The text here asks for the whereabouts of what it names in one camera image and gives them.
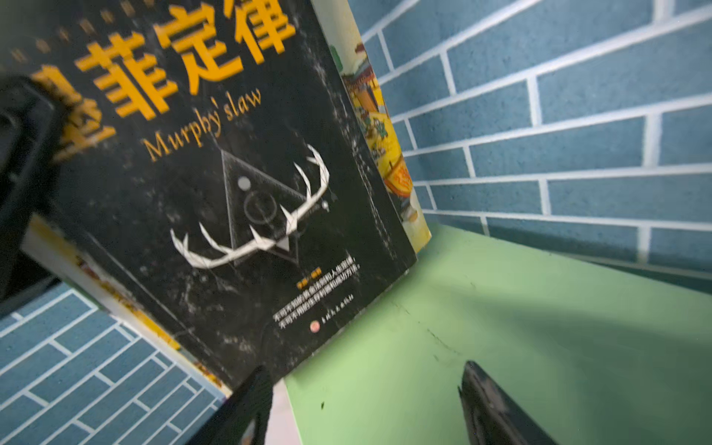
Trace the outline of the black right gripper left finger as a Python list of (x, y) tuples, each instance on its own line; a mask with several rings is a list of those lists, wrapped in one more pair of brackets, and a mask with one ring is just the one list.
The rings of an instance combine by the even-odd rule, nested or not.
[(257, 366), (187, 443), (263, 445), (273, 398), (271, 375), (264, 365)]

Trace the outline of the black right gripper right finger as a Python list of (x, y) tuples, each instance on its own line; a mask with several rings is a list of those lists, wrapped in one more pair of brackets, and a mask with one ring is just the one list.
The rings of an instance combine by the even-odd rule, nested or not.
[(471, 444), (556, 445), (476, 362), (465, 363), (458, 392)]

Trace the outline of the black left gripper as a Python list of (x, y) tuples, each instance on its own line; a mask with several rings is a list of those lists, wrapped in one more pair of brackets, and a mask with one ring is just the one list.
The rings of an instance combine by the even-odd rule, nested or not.
[(9, 296), (20, 245), (31, 216), (46, 197), (51, 160), (69, 113), (40, 83), (22, 75), (1, 78), (1, 315), (24, 304)]

